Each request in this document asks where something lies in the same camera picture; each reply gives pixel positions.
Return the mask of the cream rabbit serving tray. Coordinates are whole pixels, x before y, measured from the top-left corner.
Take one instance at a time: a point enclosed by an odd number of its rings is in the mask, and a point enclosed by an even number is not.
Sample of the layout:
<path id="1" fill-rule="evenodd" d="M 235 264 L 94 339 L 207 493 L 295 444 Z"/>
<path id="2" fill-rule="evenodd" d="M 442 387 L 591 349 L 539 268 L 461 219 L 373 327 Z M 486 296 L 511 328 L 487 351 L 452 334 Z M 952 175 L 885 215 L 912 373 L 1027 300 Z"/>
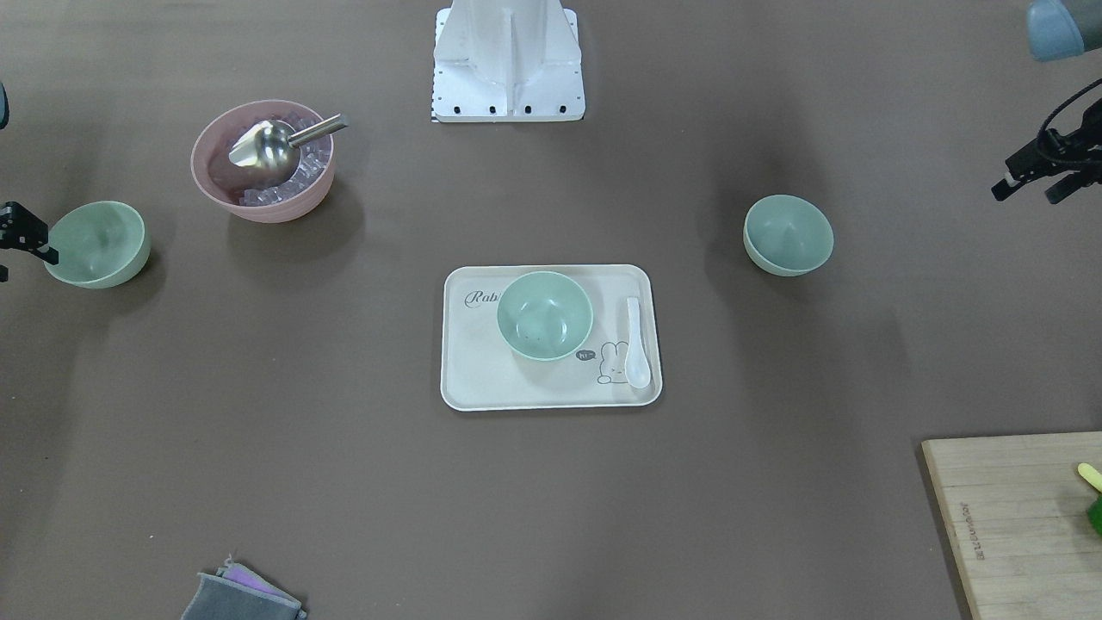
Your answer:
<path id="1" fill-rule="evenodd" d="M 528 272 L 554 271 L 588 294 L 588 338 L 555 361 L 536 361 L 503 338 L 497 309 L 505 290 Z M 639 302 L 641 348 L 650 382 L 633 387 L 628 298 Z M 636 264 L 505 264 L 460 267 L 443 286 L 441 396 L 461 412 L 549 407 L 638 407 L 665 389 L 649 275 Z"/>

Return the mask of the green lime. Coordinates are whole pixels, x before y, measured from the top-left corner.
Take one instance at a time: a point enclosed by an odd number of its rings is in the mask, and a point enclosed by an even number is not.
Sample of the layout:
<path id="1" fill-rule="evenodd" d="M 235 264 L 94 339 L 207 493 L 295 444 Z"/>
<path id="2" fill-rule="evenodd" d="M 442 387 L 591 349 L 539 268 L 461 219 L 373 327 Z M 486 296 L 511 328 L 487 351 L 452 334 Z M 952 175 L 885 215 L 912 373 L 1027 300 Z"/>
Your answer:
<path id="1" fill-rule="evenodd" d="M 1087 522 L 1098 536 L 1102 536 L 1102 497 L 1098 497 L 1085 509 Z"/>

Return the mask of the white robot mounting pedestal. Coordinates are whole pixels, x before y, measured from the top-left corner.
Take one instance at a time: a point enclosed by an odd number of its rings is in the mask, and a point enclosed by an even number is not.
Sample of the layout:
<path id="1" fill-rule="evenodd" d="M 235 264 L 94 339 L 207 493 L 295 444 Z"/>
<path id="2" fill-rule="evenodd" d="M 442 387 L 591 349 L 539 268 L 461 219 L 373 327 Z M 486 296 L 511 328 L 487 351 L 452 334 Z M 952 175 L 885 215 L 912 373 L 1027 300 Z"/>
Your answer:
<path id="1" fill-rule="evenodd" d="M 430 118 L 581 121 L 579 17 L 559 1 L 453 1 L 436 13 Z"/>

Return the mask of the pink bowl with ice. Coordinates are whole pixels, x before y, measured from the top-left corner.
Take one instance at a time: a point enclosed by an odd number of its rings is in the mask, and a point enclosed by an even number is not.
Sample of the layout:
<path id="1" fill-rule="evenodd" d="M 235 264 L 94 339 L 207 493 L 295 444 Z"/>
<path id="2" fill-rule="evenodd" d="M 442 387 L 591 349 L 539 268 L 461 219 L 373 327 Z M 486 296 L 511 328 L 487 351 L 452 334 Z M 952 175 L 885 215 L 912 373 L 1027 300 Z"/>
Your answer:
<path id="1" fill-rule="evenodd" d="M 282 119 L 295 128 L 306 128 L 322 121 L 323 116 L 302 104 L 281 99 L 241 104 L 216 117 L 201 131 L 190 153 L 190 174 L 196 187 L 228 213 L 251 222 L 290 222 L 317 208 L 334 184 L 333 135 L 310 142 L 294 176 L 280 187 L 225 191 L 210 177 L 210 162 L 218 156 L 225 157 L 245 129 L 263 119 Z"/>

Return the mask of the metal ice scoop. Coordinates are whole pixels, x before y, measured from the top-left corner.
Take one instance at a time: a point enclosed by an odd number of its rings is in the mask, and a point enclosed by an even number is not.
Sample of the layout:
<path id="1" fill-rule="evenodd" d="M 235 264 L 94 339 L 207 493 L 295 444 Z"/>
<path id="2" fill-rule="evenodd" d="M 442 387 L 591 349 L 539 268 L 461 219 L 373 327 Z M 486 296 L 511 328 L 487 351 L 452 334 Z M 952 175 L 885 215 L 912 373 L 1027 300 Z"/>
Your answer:
<path id="1" fill-rule="evenodd" d="M 332 116 L 301 130 L 280 119 L 264 119 L 238 138 L 229 149 L 228 160 L 237 168 L 256 174 L 290 177 L 298 168 L 302 146 L 347 126 L 346 115 Z"/>

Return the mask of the green bowl on tray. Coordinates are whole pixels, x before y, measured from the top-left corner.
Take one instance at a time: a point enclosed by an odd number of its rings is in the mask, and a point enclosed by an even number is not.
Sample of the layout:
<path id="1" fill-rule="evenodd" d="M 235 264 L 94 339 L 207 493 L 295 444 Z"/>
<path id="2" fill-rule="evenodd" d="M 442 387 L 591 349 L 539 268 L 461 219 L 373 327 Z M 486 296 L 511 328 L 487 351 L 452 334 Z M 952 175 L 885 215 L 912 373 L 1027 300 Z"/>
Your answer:
<path id="1" fill-rule="evenodd" d="M 596 314 L 576 280 L 563 272 L 537 270 L 516 278 L 504 290 L 496 320 L 514 353 L 552 362 L 581 348 L 593 331 Z"/>

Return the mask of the wooden cutting board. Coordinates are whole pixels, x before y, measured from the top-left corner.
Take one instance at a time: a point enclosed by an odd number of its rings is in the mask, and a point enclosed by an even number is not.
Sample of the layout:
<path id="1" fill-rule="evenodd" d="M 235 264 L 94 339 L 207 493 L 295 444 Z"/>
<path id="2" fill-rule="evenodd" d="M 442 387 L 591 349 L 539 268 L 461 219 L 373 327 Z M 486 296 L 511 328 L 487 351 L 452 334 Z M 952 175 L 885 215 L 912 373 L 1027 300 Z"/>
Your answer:
<path id="1" fill-rule="evenodd" d="M 1099 449 L 1096 431 L 923 440 L 970 616 L 1101 616 L 1099 491 L 1078 471 Z"/>

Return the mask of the folded grey cloth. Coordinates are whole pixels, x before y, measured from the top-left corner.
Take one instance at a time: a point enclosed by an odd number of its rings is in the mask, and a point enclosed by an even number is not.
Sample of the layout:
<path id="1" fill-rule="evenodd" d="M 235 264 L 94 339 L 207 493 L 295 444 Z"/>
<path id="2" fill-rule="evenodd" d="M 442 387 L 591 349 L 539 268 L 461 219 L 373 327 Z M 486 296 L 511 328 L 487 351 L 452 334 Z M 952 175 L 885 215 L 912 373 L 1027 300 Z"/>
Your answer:
<path id="1" fill-rule="evenodd" d="M 182 619 L 306 619 L 307 609 L 244 562 L 226 558 L 215 573 L 199 573 Z"/>

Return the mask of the yellow plastic knife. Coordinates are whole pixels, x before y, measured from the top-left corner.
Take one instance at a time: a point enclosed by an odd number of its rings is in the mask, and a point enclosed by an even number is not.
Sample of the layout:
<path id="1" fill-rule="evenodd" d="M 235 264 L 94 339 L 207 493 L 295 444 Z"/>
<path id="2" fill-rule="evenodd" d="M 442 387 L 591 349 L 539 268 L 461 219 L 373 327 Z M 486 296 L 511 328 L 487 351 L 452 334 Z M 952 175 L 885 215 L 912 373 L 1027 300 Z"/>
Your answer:
<path id="1" fill-rule="evenodd" d="M 1099 494 L 1102 493 L 1102 474 L 1099 472 L 1092 464 L 1079 463 L 1077 466 L 1077 474 L 1083 481 L 1085 481 L 1087 485 L 1093 487 Z"/>

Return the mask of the green bowl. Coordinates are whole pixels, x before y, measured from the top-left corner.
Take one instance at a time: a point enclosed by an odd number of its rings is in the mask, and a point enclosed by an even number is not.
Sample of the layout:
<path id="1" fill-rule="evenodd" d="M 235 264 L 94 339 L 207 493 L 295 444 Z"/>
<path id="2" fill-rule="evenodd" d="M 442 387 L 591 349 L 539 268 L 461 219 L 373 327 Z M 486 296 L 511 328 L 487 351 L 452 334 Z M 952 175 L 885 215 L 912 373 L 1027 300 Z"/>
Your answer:
<path id="1" fill-rule="evenodd" d="M 814 204 L 789 194 L 756 200 L 743 222 L 745 251 L 778 278 L 799 278 L 823 267 L 835 247 L 832 225 Z"/>
<path id="2" fill-rule="evenodd" d="M 537 270 L 516 278 L 504 290 L 496 320 L 514 353 L 552 362 L 581 348 L 593 331 L 596 314 L 576 280 L 563 272 Z"/>
<path id="3" fill-rule="evenodd" d="M 152 237 L 140 213 L 122 202 L 72 209 L 50 229 L 60 262 L 45 270 L 79 289 L 111 289 L 136 278 L 151 255 Z"/>

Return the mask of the white ceramic soup spoon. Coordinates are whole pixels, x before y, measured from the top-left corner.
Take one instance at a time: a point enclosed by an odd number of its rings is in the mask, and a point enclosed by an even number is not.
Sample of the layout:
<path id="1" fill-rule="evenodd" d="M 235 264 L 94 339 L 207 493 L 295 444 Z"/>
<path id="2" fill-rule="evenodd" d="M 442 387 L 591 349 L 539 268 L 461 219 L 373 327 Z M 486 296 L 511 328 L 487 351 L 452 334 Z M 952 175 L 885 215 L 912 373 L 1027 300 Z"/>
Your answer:
<path id="1" fill-rule="evenodd" d="M 644 349 L 641 322 L 641 300 L 626 300 L 628 313 L 628 350 L 625 361 L 625 374 L 628 384 L 636 389 L 648 388 L 651 383 L 651 369 Z"/>

